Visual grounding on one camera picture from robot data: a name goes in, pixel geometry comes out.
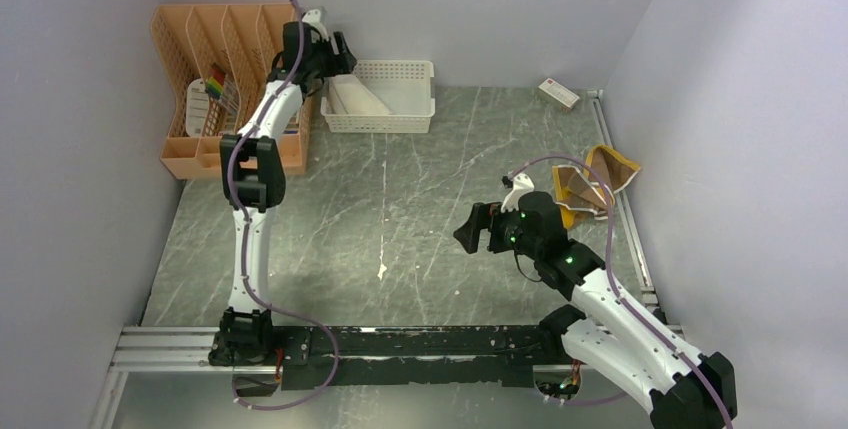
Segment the white towel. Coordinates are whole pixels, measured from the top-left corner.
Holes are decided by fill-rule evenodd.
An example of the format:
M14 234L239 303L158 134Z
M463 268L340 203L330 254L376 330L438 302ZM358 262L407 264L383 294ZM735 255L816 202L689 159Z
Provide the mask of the white towel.
M352 74L330 79L329 103L335 114L354 116L388 116L392 112L360 79Z

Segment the white plastic basket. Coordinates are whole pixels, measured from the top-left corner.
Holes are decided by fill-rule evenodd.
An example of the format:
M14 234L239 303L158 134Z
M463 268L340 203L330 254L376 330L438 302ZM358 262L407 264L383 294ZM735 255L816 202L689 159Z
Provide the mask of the white plastic basket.
M365 109L350 112L324 90L320 113L334 133L426 134L435 115L435 68L428 60L358 61L353 75L372 94Z

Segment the brown and yellow towel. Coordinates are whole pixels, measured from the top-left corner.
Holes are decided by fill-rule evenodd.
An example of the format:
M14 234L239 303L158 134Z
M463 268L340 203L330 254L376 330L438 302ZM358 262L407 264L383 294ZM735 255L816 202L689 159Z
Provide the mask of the brown and yellow towel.
M615 195L625 189L642 167L607 145L593 147L585 160L588 169L571 165L552 168L555 202L559 206L563 225L572 229L588 220L608 218L609 204L602 185Z

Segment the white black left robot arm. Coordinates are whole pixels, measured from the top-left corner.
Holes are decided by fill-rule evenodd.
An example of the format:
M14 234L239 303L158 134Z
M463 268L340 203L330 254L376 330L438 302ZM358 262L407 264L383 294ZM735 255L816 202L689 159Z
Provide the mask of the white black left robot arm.
M209 353L212 366L261 365L283 351L266 299L270 230L287 187L278 143L313 84L349 75L357 64L344 34L325 34L316 22L289 22L282 39L256 110L219 144L236 252L233 290Z

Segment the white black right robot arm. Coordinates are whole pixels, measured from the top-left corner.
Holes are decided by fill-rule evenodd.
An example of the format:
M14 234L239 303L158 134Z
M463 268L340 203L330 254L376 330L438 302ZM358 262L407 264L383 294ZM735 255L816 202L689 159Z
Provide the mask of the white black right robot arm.
M566 305L539 324L542 355L597 370L646 411L655 428L729 428L738 414L734 367L683 340L639 304L588 246L571 238L552 197L531 191L475 203L454 231L466 253L488 232L491 253L529 258Z

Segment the orange plastic file organizer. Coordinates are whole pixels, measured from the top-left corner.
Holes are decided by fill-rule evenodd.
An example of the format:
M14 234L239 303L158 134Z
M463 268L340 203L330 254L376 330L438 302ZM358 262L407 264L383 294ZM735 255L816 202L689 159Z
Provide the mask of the orange plastic file organizer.
M282 29L283 4L161 5L151 36L175 96L160 160L178 180L219 178L220 139L257 109Z

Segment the rainbow colour swatch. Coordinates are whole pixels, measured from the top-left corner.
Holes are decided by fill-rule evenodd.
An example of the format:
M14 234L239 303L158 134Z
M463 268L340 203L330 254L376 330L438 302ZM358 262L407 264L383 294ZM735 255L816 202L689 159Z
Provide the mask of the rainbow colour swatch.
M226 72L217 64L212 63L209 67L209 75L204 82L205 92L215 100L220 100L226 86Z

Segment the white tag card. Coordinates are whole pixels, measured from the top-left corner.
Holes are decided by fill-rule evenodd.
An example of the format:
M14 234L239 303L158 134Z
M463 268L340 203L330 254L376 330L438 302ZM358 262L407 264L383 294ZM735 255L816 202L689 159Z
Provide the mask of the white tag card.
M209 94L202 79L193 80L186 89L185 132L188 137L201 137L209 112Z

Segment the small white red box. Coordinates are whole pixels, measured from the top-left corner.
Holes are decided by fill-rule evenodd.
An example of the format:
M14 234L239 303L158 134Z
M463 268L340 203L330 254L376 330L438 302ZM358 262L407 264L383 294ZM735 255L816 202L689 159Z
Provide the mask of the small white red box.
M559 106L563 111L572 110L581 100L577 93L551 78L544 79L536 90L540 97L552 105Z

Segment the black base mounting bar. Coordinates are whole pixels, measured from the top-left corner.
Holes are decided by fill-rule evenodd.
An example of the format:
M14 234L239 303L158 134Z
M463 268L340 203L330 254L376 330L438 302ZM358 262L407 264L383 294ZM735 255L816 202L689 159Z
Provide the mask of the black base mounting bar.
M212 367L280 376L284 390L355 385L499 383L530 388L537 366L569 367L552 333L537 325L278 326L266 344L216 335Z

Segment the aluminium side rail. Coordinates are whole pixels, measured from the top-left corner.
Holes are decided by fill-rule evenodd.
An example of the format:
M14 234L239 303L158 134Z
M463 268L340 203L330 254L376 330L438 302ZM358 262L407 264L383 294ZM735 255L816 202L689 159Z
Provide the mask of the aluminium side rail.
M612 147L613 141L602 107L602 95L602 90L587 91L588 104L591 106L591 110L594 114L600 137L605 145ZM631 257L638 273L640 287L639 292L641 294L642 303L653 315L657 316L662 323L667 324L668 321L666 314L662 309L652 281L630 201L625 190L618 193L616 205L618 207L617 214L621 217L621 224L624 226L624 233L630 246Z

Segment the aluminium front rail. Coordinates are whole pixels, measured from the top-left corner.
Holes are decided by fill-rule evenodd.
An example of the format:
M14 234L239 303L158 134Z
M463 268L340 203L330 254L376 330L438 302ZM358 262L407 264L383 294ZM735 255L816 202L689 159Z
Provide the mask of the aluminium front rail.
M597 358L603 363L633 364L644 374L636 352L617 341L612 334L590 321L580 321L560 334L550 331L555 342L572 359ZM112 364L117 369L139 372L227 371L212 367L208 353L217 334L214 327L131 327L119 338ZM537 366L537 369L565 369L564 366Z

